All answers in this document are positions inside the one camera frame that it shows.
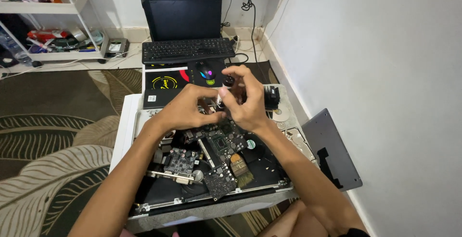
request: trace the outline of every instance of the black keyboard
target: black keyboard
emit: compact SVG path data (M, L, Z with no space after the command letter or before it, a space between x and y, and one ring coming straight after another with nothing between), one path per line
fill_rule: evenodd
M235 57L229 39L192 39L143 43L143 64L165 64Z

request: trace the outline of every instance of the plastic bottle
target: plastic bottle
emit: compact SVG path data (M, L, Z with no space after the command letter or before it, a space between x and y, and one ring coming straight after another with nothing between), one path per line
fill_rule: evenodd
M32 59L27 56L27 53L14 41L8 33L0 27L0 45L3 46L6 50L11 52L14 58L18 62L25 64L27 66L32 65Z

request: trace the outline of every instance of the rug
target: rug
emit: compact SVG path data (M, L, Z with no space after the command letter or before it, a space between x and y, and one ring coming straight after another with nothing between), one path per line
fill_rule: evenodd
M253 66L263 83L269 63ZM0 236L66 236L106 178L125 95L140 69L26 73L0 80ZM138 236L255 236L285 210L166 227Z

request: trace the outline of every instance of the hand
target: hand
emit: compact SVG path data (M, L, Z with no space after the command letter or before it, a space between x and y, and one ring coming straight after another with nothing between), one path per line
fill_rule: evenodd
M161 124L165 128L165 133L217 123L226 117L226 113L212 113L203 99L204 97L215 98L217 95L218 91L215 89L188 84L167 106L146 123ZM198 103L208 114L199 112Z
M250 69L244 65L231 66L224 69L222 73L233 76L236 80L234 84L237 87L244 82L247 92L247 101L239 105L226 87L218 90L223 103L230 110L233 120L241 128L253 133L265 128L269 119L265 114L263 85L253 76Z

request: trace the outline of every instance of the computer mouse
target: computer mouse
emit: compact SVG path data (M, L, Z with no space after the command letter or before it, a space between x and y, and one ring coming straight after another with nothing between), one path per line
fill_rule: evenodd
M213 71L210 64L208 64L207 62L203 61L203 62L197 63L196 69L199 71L200 75L205 80L215 79L215 76L216 76L215 71Z

